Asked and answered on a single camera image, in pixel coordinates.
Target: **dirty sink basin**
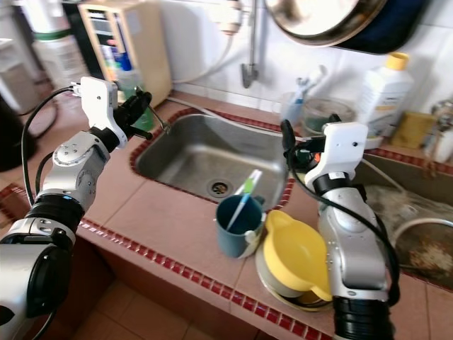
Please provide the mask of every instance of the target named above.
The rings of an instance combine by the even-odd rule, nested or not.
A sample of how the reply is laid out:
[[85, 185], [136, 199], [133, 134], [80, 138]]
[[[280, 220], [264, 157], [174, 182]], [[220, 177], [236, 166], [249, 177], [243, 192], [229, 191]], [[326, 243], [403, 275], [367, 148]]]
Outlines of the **dirty sink basin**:
[[139, 174], [189, 193], [220, 201], [254, 169], [263, 172], [254, 195], [264, 208], [277, 205], [287, 185], [282, 139], [203, 114], [184, 115], [136, 160]]

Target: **wall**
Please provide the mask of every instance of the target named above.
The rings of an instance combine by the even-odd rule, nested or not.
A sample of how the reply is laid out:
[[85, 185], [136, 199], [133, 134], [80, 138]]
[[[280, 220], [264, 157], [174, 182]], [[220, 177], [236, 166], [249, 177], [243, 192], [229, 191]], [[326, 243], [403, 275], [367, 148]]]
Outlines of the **wall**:
[[[166, 43], [174, 79], [190, 78], [210, 66], [222, 53], [226, 36], [210, 21], [210, 9], [222, 0], [162, 0]], [[250, 11], [251, 0], [243, 0]], [[453, 1], [432, 0], [415, 35], [401, 51], [411, 55], [409, 71], [416, 84], [403, 108], [429, 112], [433, 103], [453, 94]], [[324, 64], [328, 78], [316, 93], [355, 101], [365, 70], [382, 65], [385, 56], [366, 55], [332, 47], [300, 45], [274, 24], [263, 0], [258, 9], [259, 79], [251, 88], [241, 84], [241, 63], [248, 62], [248, 14], [234, 38], [222, 68], [176, 89], [265, 111], [284, 92], [293, 91], [295, 79]]]

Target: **countertop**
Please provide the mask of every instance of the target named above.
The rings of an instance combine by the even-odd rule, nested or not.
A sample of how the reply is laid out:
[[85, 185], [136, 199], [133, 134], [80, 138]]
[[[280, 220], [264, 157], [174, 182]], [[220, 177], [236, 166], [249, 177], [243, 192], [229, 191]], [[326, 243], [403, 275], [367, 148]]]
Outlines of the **countertop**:
[[[278, 124], [277, 116], [272, 113], [186, 93], [174, 93], [173, 95], [212, 110]], [[158, 107], [157, 112], [163, 119], [168, 119], [174, 113], [185, 108], [176, 103], [165, 102]], [[69, 110], [62, 108], [55, 126], [39, 141], [40, 148], [29, 161], [30, 177], [35, 178], [38, 164], [48, 152], [54, 150], [58, 144], [68, 140], [76, 132], [86, 130], [87, 127], [88, 121], [80, 107], [76, 106]], [[265, 332], [281, 337], [281, 339], [300, 339], [300, 336], [311, 339], [311, 328], [306, 327], [303, 334], [296, 336], [295, 331], [290, 332], [285, 329], [285, 326], [282, 326], [283, 322], [280, 322], [280, 319], [277, 323], [270, 322], [269, 312], [266, 312], [264, 317], [259, 317], [259, 313], [256, 312], [258, 303], [282, 313], [284, 317], [298, 320], [302, 325], [307, 325], [323, 333], [316, 333], [312, 336], [314, 339], [328, 339], [326, 335], [333, 334], [333, 312], [331, 310], [302, 312], [282, 304], [261, 285], [256, 274], [253, 257], [229, 259], [220, 252], [212, 221], [216, 204], [147, 180], [132, 171], [130, 154], [142, 142], [143, 140], [133, 137], [125, 149], [115, 150], [111, 154], [111, 159], [98, 180], [95, 203], [85, 216], [86, 219], [95, 223], [94, 227], [90, 228], [90, 223], [88, 223], [86, 227], [80, 227], [77, 234], [96, 246], [116, 253], [155, 275], [165, 278], [172, 284], [192, 292], [199, 298], [254, 324]], [[21, 168], [0, 173], [0, 189], [10, 183], [23, 187]], [[317, 204], [297, 186], [293, 187], [290, 199], [282, 211], [308, 225], [316, 226]], [[100, 226], [104, 226], [109, 232], [122, 235], [123, 239], [130, 242], [130, 246], [124, 247], [120, 246], [121, 242], [112, 242], [111, 238], [106, 237], [108, 235], [106, 230], [100, 229]], [[127, 249], [130, 247], [135, 247], [134, 251]], [[199, 287], [195, 287], [197, 284], [192, 282], [193, 280], [183, 277], [182, 270], [178, 275], [173, 267], [168, 270], [164, 265], [157, 266], [156, 261], [149, 261], [150, 257], [141, 252], [141, 249], [145, 248], [164, 254], [172, 259], [173, 263], [187, 266], [201, 273], [203, 277], [211, 278], [216, 283], [234, 289], [234, 292], [240, 292], [247, 298], [254, 299], [254, 313], [248, 310], [244, 301], [238, 304], [234, 302], [234, 297], [222, 298], [222, 294], [214, 293], [213, 283], [210, 283], [212, 286], [208, 289], [200, 290]], [[396, 339], [425, 340], [430, 338], [430, 328], [433, 325], [429, 315], [431, 307], [428, 305], [428, 295], [433, 289], [441, 291], [438, 288], [429, 287], [421, 280], [402, 275], [401, 301], [395, 308], [392, 308], [391, 316], [397, 329]], [[452, 294], [448, 293], [449, 306], [453, 308], [453, 297], [450, 295]], [[453, 332], [453, 324], [448, 325], [451, 326], [449, 329]]]

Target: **yellow lid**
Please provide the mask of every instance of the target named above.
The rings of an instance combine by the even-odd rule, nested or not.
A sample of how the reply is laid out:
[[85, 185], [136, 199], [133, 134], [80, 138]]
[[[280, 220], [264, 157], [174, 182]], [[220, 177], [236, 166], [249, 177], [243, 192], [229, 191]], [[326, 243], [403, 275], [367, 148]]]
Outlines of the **yellow lid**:
[[389, 69], [401, 71], [406, 68], [408, 62], [409, 55], [407, 55], [406, 53], [392, 52], [389, 54], [385, 66], [388, 67]]

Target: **metal pot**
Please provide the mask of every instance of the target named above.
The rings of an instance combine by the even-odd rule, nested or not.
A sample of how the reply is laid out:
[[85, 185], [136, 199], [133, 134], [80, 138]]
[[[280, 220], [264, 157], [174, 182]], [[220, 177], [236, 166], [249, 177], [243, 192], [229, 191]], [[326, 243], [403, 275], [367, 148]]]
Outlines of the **metal pot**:
[[265, 0], [276, 24], [291, 39], [332, 46], [363, 30], [386, 0]]

